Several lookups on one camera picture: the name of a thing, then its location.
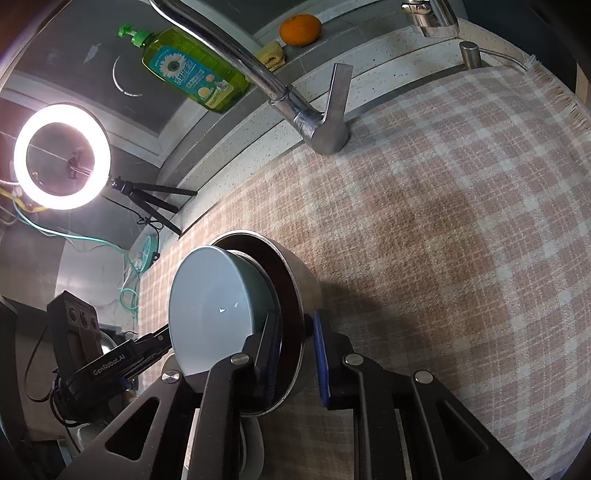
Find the ring light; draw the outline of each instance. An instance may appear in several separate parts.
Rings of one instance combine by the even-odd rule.
[[[41,190],[27,168],[27,150],[33,136],[49,124],[65,124],[78,130],[90,144],[95,165],[85,185],[71,195],[52,195]],[[66,103],[49,105],[35,112],[23,126],[14,147],[14,170],[23,191],[46,208],[70,210],[95,198],[109,180],[111,148],[105,131],[96,118],[86,110]]]

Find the green bottle cap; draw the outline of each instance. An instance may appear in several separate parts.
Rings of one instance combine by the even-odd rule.
[[[143,47],[146,38],[151,34],[152,32],[150,30],[134,30],[130,23],[126,23],[119,29],[119,36],[131,35],[131,43],[136,47]]]

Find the stainless steel pot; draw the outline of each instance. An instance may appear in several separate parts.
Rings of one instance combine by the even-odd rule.
[[[322,307],[320,284],[304,262],[278,242],[259,233],[238,230],[224,233],[211,242],[225,250],[251,257],[271,280],[283,320],[283,337],[273,405],[260,416],[275,410],[286,398],[298,393],[316,371],[312,331],[314,311]]]

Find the metal rod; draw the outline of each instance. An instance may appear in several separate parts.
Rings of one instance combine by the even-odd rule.
[[[150,4],[164,18],[198,39],[244,73],[271,100],[279,100],[287,93],[287,86],[252,53],[215,23],[185,5],[181,0],[150,0]]]
[[[505,60],[509,60],[512,61],[513,63],[516,63],[517,65],[519,65],[522,69],[524,69],[526,72],[529,70],[528,67],[526,67],[523,63],[521,63],[519,60],[517,60],[516,58],[513,58],[509,55],[505,55],[504,53],[500,53],[498,51],[494,51],[494,50],[489,50],[488,48],[481,48],[480,51],[482,53],[488,53],[489,55],[492,55],[494,57],[500,57],[502,59]]]

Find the kitchen faucet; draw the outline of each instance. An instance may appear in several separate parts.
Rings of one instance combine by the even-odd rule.
[[[285,85],[233,37],[182,0],[150,0],[150,3],[160,15],[211,48],[265,92],[269,104],[316,153],[330,155],[345,146],[349,128],[343,117],[353,73],[351,65],[335,63],[326,112],[322,114],[292,85]],[[402,9],[415,31],[426,37],[454,37],[459,31],[447,0],[407,0]]]

